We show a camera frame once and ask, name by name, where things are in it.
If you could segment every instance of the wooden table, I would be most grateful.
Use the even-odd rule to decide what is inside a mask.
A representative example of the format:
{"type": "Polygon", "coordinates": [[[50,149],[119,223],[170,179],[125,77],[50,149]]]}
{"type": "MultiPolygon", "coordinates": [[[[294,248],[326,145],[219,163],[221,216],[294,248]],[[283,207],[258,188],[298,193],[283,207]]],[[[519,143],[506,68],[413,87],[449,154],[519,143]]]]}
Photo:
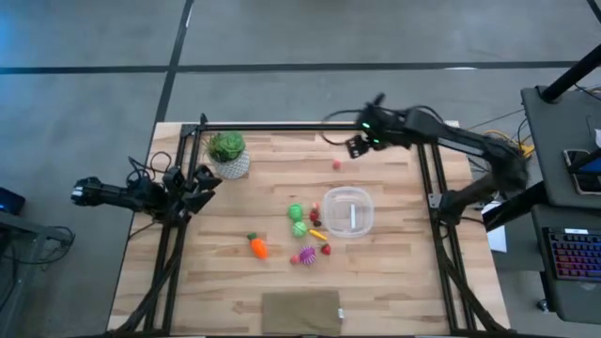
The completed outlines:
{"type": "MultiPolygon", "coordinates": [[[[159,124],[150,155],[166,151],[175,158],[180,126],[159,124]]],[[[348,132],[328,135],[342,140],[348,132]]],[[[317,289],[340,292],[344,335],[448,333],[415,150],[395,147],[351,160],[343,147],[328,145],[314,131],[249,131],[244,138],[252,157],[249,174],[225,180],[190,221],[172,334],[261,334],[264,292],[317,289]],[[331,169],[334,158],[343,162],[339,172],[331,169]],[[331,256],[319,253],[310,268],[291,266],[291,255],[317,241],[291,236],[287,207],[301,203],[307,210],[340,186],[369,192],[374,227],[361,238],[329,236],[331,256]],[[250,232],[269,244],[267,261],[251,253],[246,238],[250,232]]],[[[449,188],[467,185],[471,173],[466,157],[444,148],[441,155],[449,188]]],[[[204,149],[200,158],[208,162],[204,149]]],[[[164,168],[166,159],[157,157],[154,164],[164,168]]],[[[430,168],[431,177],[436,177],[434,166],[430,168]]],[[[131,231],[149,221],[146,215],[136,215],[131,231]]],[[[118,327],[147,292],[160,232],[157,225],[129,243],[109,329],[118,327]]],[[[457,232],[471,289],[496,320],[509,327],[485,229],[464,221],[457,232]]],[[[157,318],[162,318],[162,301],[157,318]]],[[[455,306],[461,318],[456,291],[455,306]]]]}

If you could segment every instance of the pink spiky ball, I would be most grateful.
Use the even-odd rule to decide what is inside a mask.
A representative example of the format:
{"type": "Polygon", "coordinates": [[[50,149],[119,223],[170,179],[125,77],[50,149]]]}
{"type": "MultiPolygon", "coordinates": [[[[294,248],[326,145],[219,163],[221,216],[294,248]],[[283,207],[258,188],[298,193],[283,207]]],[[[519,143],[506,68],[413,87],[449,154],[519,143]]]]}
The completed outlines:
{"type": "Polygon", "coordinates": [[[306,266],[312,265],[316,261],[316,250],[312,247],[303,247],[300,250],[299,259],[306,266]]]}

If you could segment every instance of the gray floor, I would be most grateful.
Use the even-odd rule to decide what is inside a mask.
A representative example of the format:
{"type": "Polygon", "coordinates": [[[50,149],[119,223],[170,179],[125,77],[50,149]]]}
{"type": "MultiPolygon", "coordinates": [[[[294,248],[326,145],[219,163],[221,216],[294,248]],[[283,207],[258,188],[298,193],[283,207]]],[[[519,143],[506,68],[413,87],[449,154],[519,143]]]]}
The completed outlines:
{"type": "MultiPolygon", "coordinates": [[[[167,65],[184,0],[5,0],[0,67],[167,65]]],[[[576,60],[601,38],[586,2],[564,0],[196,0],[182,65],[576,60]]],[[[378,92],[423,103],[468,127],[520,107],[519,89],[564,69],[179,74],[167,121],[317,120],[378,92]]],[[[92,334],[106,326],[131,213],[74,207],[81,177],[122,184],[127,156],[146,155],[164,74],[1,75],[0,186],[25,195],[24,217],[72,228],[71,253],[39,271],[23,337],[92,334]]],[[[596,72],[582,85],[601,83],[596,72]]],[[[522,114],[476,129],[513,134],[522,114]]],[[[500,271],[512,327],[593,337],[533,308],[532,272],[500,271]]]]}

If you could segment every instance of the black desk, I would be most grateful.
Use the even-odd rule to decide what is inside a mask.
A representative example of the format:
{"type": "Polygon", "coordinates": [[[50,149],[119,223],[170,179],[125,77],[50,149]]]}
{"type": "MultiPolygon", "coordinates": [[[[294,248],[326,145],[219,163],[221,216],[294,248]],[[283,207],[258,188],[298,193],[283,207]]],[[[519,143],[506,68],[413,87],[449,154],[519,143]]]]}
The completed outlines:
{"type": "Polygon", "coordinates": [[[543,286],[547,295],[547,304],[551,311],[562,320],[601,324],[601,283],[583,283],[558,280],[553,275],[553,262],[549,258],[548,248],[543,241],[543,228],[570,227],[589,230],[601,230],[601,214],[597,210],[583,211],[568,207],[549,207],[538,205],[532,208],[534,230],[538,238],[538,247],[545,265],[543,286]]]}
{"type": "Polygon", "coordinates": [[[601,102],[574,91],[565,92],[554,104],[541,100],[535,88],[522,89],[521,95],[548,203],[601,209],[600,196],[576,192],[563,159],[565,149],[596,149],[594,128],[601,129],[601,102]]]}

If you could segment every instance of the computer keyboard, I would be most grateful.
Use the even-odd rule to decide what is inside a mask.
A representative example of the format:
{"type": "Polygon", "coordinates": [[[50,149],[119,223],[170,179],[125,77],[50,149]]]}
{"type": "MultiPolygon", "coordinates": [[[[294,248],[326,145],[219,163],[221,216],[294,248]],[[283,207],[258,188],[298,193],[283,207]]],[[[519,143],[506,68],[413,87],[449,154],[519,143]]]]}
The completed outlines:
{"type": "Polygon", "coordinates": [[[555,276],[561,280],[601,282],[601,232],[546,228],[555,276]]]}

